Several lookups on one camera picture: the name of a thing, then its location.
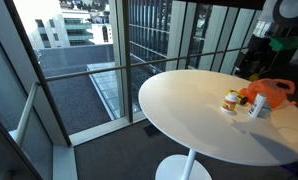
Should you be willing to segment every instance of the jar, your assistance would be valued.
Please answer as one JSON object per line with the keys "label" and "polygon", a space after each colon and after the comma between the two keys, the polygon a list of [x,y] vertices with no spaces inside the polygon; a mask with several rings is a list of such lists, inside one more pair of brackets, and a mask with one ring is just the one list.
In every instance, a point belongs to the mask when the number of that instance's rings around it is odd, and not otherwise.
{"label": "jar", "polygon": [[225,97],[222,103],[222,109],[227,112],[232,112],[235,110],[237,104],[237,94],[234,92],[230,92]]}

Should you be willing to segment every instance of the white round table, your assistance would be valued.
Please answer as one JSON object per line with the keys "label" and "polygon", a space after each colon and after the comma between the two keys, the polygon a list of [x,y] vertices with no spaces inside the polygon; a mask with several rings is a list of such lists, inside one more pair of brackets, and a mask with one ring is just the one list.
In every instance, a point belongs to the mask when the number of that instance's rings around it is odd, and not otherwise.
{"label": "white round table", "polygon": [[[159,165],[156,179],[169,177],[166,174],[176,174],[179,179],[179,173],[170,172],[175,168],[181,169],[182,179],[188,179],[191,170],[202,171],[203,166],[194,160],[196,152],[253,166],[298,160],[298,108],[289,101],[273,109],[266,120],[250,118],[249,103],[237,105],[233,114],[221,110],[227,90],[239,91],[249,84],[216,72],[177,70],[155,75],[141,86],[139,103],[147,118],[165,135],[190,149],[189,158],[167,157]],[[206,173],[195,172],[195,176],[211,179]]]}

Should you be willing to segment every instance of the plastic bag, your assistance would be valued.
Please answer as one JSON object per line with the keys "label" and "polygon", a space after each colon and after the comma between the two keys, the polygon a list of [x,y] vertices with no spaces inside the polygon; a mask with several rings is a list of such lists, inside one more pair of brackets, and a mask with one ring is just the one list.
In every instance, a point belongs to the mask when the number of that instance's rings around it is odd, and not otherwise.
{"label": "plastic bag", "polygon": [[260,79],[250,83],[248,88],[243,88],[240,93],[249,98],[248,102],[253,103],[258,93],[267,96],[271,108],[275,108],[287,99],[286,94],[293,94],[295,85],[292,81],[284,79]]}

